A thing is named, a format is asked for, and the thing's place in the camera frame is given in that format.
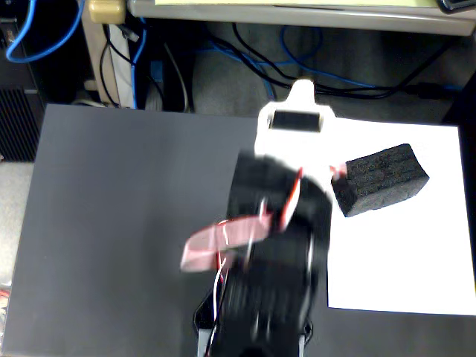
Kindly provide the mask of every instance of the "gray carpet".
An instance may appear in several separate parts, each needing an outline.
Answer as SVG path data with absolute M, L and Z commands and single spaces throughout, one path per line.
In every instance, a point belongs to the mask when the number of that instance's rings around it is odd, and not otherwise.
M 240 49 L 230 24 L 210 23 L 210 30 Z M 288 58 L 281 50 L 281 26 L 239 24 L 245 41 L 273 61 Z M 394 86 L 421 62 L 431 56 L 447 39 L 418 33 L 391 33 L 371 30 L 323 28 L 324 43 L 316 56 L 307 60 L 312 68 L 332 72 L 370 84 Z M 289 28 L 286 43 L 300 56 L 318 41 L 312 28 Z M 476 50 L 472 37 L 462 38 L 413 83 L 422 81 L 464 86 L 476 69 Z M 342 86 L 340 81 L 301 71 L 295 65 L 283 66 L 287 74 L 312 77 L 319 83 Z M 272 69 L 267 72 L 279 79 Z M 287 90 L 274 87 L 278 100 Z M 257 116 L 268 102 L 263 81 L 243 64 L 220 53 L 201 54 L 193 78 L 196 111 L 211 115 Z M 356 100 L 319 96 L 318 102 L 329 104 L 337 116 L 365 120 L 410 123 L 439 123 L 451 100 L 421 100 L 398 93 L 382 100 Z

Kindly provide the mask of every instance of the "black sponge block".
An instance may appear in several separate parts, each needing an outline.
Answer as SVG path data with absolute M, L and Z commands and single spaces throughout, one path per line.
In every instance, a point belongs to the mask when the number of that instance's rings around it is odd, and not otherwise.
M 346 164 L 345 177 L 332 180 L 335 197 L 346 217 L 405 201 L 429 180 L 409 144 Z

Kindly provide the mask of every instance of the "blue cable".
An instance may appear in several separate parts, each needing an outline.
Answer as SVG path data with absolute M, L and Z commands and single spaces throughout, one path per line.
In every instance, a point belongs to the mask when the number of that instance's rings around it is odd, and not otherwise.
M 324 72 L 324 71 L 319 71 L 317 69 L 313 69 L 313 68 L 310 68 L 308 67 L 307 65 L 305 65 L 304 63 L 302 63 L 300 59 L 296 58 L 292 53 L 291 51 L 288 49 L 288 47 L 286 46 L 286 43 L 284 42 L 284 33 L 286 32 L 286 29 L 288 27 L 287 26 L 283 26 L 283 28 L 281 28 L 281 32 L 280 32 L 280 44 L 281 44 L 281 48 L 283 49 L 283 51 L 286 53 L 286 55 L 289 57 L 289 59 L 295 63 L 296 65 L 298 65 L 299 67 L 301 67 L 304 71 L 309 71 L 309 72 L 312 72 L 312 73 L 316 73 L 316 74 L 320 74 L 320 75 L 323 75 L 323 76 L 327 76 L 327 77 L 330 77 L 330 78 L 334 78 L 336 80 L 340 80 L 342 82 L 345 82 L 345 83 L 350 83 L 350 84 L 353 84 L 353 85 L 356 85 L 356 86 L 361 86 L 361 87 L 365 87 L 365 88 L 375 88 L 376 86 L 372 85 L 372 84 L 367 84 L 367 83 L 361 83 L 361 82 L 356 82 L 355 80 L 350 80 L 348 78 L 345 78 L 345 77 L 341 77 L 341 76 L 338 76 L 337 74 L 332 74 L 332 73 L 328 73 L 328 72 Z
M 144 20 L 143 17 L 139 18 L 143 24 L 146 23 L 146 20 Z M 142 51 L 144 50 L 144 47 L 146 45 L 146 38 L 147 38 L 147 30 L 144 28 L 142 30 L 142 40 L 141 44 L 139 45 L 139 49 L 135 53 L 134 59 L 132 62 L 134 63 L 131 65 L 131 84 L 132 84 L 132 99 L 134 103 L 134 109 L 137 109 L 137 94 L 135 92 L 135 65 L 137 64 L 139 57 L 142 54 Z
M 86 0 L 81 0 L 80 7 L 77 11 L 76 19 L 74 20 L 73 25 L 71 26 L 71 28 L 69 29 L 67 34 L 64 35 L 64 37 L 60 41 L 58 41 L 56 44 L 52 45 L 50 48 L 45 49 L 43 52 L 40 52 L 39 54 L 34 54 L 34 55 L 24 57 L 24 58 L 14 58 L 14 57 L 12 57 L 12 53 L 13 53 L 13 51 L 15 51 L 15 49 L 18 47 L 20 42 L 23 40 L 23 38 L 25 37 L 27 32 L 30 30 L 31 23 L 33 22 L 33 17 L 35 15 L 36 0 L 30 0 L 30 7 L 28 8 L 27 19 L 25 21 L 25 24 L 23 25 L 23 28 L 20 30 L 19 35 L 16 37 L 15 41 L 13 41 L 13 43 L 7 49 L 7 60 L 9 60 L 10 62 L 14 62 L 14 63 L 29 63 L 29 62 L 39 60 L 39 59 L 51 54 L 52 52 L 55 52 L 55 50 L 57 50 L 58 48 L 63 46 L 64 43 L 66 41 L 68 41 L 69 38 L 75 32 L 78 24 L 80 23 L 81 14 L 83 13 L 85 3 L 86 3 Z
M 213 46 L 213 48 L 206 48 L 204 50 L 200 50 L 201 52 L 210 52 L 210 51 L 215 51 L 219 52 L 221 54 L 224 54 L 227 57 L 230 57 L 231 59 L 237 61 L 237 62 L 242 62 L 242 60 L 235 56 L 235 54 L 231 51 L 224 50 L 223 48 L 220 48 L 215 42 L 210 40 L 210 44 Z M 260 72 L 265 73 L 264 70 L 261 68 L 261 66 L 258 64 L 258 62 L 254 61 L 250 56 L 247 54 L 243 54 L 243 56 Z M 275 99 L 274 92 L 273 92 L 273 87 L 271 87 L 271 84 L 267 80 L 263 80 L 263 84 L 265 85 L 266 91 L 268 93 L 268 97 L 271 100 Z

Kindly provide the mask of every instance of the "power cord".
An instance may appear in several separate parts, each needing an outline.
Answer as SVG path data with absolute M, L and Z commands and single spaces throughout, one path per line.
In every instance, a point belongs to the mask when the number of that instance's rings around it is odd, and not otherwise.
M 119 107 L 119 104 L 117 104 L 111 97 L 111 94 L 109 93 L 109 91 L 107 90 L 107 86 L 106 86 L 106 81 L 104 80 L 104 69 L 103 69 L 103 66 L 104 66 L 104 57 L 106 56 L 106 52 L 107 52 L 107 49 L 109 47 L 109 43 L 106 41 L 106 44 L 104 45 L 104 48 L 103 48 L 103 52 L 101 54 L 101 59 L 99 61 L 99 75 L 100 75 L 100 78 L 101 78 L 101 83 L 103 84 L 103 88 L 104 88 L 104 91 L 106 93 L 106 96 L 108 97 L 109 101 L 111 102 L 111 104 L 117 108 Z
M 65 42 L 70 39 L 70 37 L 73 35 L 75 30 L 77 29 L 77 26 L 81 21 L 81 14 L 83 13 L 85 3 L 86 3 L 86 0 L 81 0 L 80 6 L 79 6 L 78 11 L 77 11 L 76 19 L 74 20 L 73 25 L 70 27 L 67 34 L 64 35 L 63 38 L 61 38 L 60 41 L 58 41 L 57 43 L 55 43 L 51 47 L 46 48 L 44 51 L 40 52 L 39 54 L 34 54 L 34 55 L 27 56 L 27 57 L 24 57 L 24 58 L 15 58 L 15 57 L 12 56 L 13 51 L 15 51 L 15 49 L 18 47 L 20 42 L 23 40 L 23 38 L 25 37 L 27 32 L 30 30 L 31 23 L 33 22 L 33 18 L 35 16 L 36 0 L 30 0 L 30 6 L 28 7 L 28 14 L 27 14 L 27 18 L 25 20 L 25 24 L 23 25 L 22 29 L 20 30 L 19 35 L 16 37 L 15 41 L 13 41 L 13 43 L 7 49 L 7 60 L 9 60 L 10 62 L 14 62 L 14 63 L 29 63 L 29 62 L 40 60 L 41 58 L 55 52 L 55 50 L 57 50 L 58 48 L 63 46 L 65 44 Z

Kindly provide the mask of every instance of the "dark gray table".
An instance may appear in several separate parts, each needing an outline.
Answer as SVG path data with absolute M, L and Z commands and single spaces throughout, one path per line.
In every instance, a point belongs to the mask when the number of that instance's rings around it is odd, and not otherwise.
M 194 356 L 192 315 L 214 274 L 181 273 L 181 250 L 225 215 L 255 128 L 250 118 L 49 106 L 3 353 Z M 473 317 L 328 309 L 323 283 L 312 320 L 307 356 L 476 356 Z

